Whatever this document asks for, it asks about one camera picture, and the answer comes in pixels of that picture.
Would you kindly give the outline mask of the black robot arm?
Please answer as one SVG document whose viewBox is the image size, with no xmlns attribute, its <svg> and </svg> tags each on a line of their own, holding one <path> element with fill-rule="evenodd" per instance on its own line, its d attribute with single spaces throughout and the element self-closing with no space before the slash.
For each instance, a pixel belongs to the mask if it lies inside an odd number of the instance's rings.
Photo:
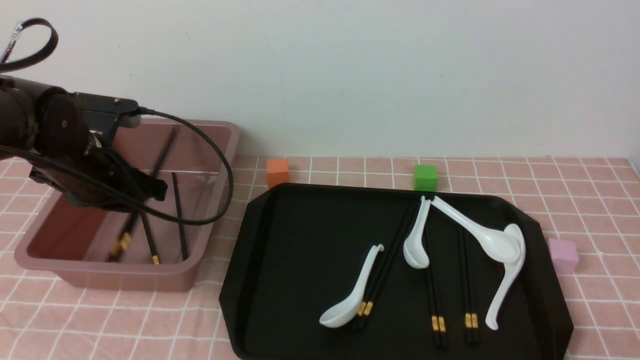
<svg viewBox="0 0 640 360">
<path fill-rule="evenodd" d="M 164 201 L 167 183 L 130 165 L 114 147 L 119 127 L 140 124 L 137 101 L 1 77 L 1 159 L 30 153 L 29 177 L 77 207 L 131 207 L 77 178 L 80 174 L 138 202 Z"/>
</svg>

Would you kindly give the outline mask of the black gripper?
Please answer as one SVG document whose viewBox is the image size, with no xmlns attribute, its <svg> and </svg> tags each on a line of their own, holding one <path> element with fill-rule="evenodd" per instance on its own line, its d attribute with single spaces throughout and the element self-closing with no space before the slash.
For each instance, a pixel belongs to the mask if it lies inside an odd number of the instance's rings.
<svg viewBox="0 0 640 360">
<path fill-rule="evenodd" d="M 75 205 L 128 212 L 106 192 L 136 201 L 162 201 L 167 183 L 132 166 L 115 148 L 120 127 L 140 124 L 137 101 L 86 93 L 57 93 L 43 104 L 34 150 L 52 166 L 34 163 L 29 178 L 64 194 Z"/>
</svg>

